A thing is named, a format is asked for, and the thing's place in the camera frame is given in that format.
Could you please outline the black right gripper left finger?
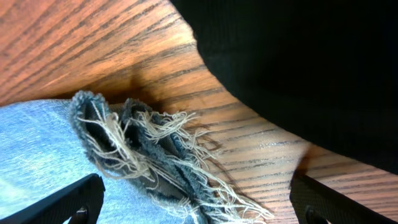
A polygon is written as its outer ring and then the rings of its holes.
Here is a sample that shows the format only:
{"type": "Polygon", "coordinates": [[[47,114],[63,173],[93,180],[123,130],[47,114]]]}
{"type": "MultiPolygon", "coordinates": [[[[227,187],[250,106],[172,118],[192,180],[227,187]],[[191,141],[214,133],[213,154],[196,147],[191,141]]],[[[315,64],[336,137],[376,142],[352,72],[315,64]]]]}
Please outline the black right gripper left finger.
{"type": "Polygon", "coordinates": [[[87,223],[96,224],[106,189],[98,174],[64,187],[1,220],[3,224],[87,223]]]}

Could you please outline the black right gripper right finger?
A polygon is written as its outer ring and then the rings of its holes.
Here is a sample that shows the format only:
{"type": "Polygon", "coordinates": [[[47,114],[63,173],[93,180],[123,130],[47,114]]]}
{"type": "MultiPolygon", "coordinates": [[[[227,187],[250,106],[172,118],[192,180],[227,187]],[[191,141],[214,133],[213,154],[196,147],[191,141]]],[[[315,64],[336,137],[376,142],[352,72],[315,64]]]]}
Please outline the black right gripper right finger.
{"type": "Polygon", "coordinates": [[[289,199],[300,224],[397,224],[307,175],[292,177],[289,199]]]}

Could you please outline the light blue denim jeans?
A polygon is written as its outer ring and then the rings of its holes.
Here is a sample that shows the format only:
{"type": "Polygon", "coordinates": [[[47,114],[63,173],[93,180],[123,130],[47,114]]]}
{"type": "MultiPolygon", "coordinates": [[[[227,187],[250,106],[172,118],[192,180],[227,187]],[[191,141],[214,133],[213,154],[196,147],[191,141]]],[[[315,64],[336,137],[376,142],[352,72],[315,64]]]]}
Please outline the light blue denim jeans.
{"type": "Polygon", "coordinates": [[[79,91],[69,100],[1,108],[1,216],[97,173],[100,223],[265,223],[270,210],[211,174],[213,153],[193,114],[159,113],[128,99],[110,105],[79,91]]]}

